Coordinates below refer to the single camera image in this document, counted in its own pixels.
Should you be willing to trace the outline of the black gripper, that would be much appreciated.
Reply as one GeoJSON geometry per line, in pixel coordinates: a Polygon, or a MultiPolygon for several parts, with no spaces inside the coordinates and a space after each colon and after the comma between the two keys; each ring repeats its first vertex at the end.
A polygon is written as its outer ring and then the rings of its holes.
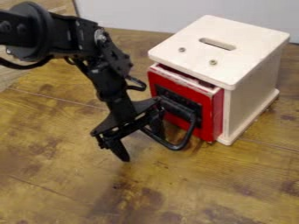
{"type": "Polygon", "coordinates": [[[151,138],[164,139],[164,109],[159,97],[132,101],[127,93],[118,96],[100,95],[99,99],[107,104],[108,116],[91,135],[98,139],[102,149],[110,149],[123,161],[130,161],[127,148],[122,139],[138,130],[151,138]]]}

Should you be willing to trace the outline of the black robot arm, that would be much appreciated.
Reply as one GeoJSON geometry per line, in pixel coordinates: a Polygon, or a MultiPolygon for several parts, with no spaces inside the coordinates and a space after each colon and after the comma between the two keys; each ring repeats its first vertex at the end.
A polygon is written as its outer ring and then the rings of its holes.
{"type": "Polygon", "coordinates": [[[98,145],[127,162],[122,138],[150,125],[159,115],[159,98],[132,101],[127,92],[144,91],[146,84],[130,75],[130,55],[115,45],[108,32],[94,21],[47,11],[35,2],[0,10],[0,46],[23,64],[0,57],[0,65],[34,69],[63,58],[88,77],[110,114],[91,131],[98,145]]]}

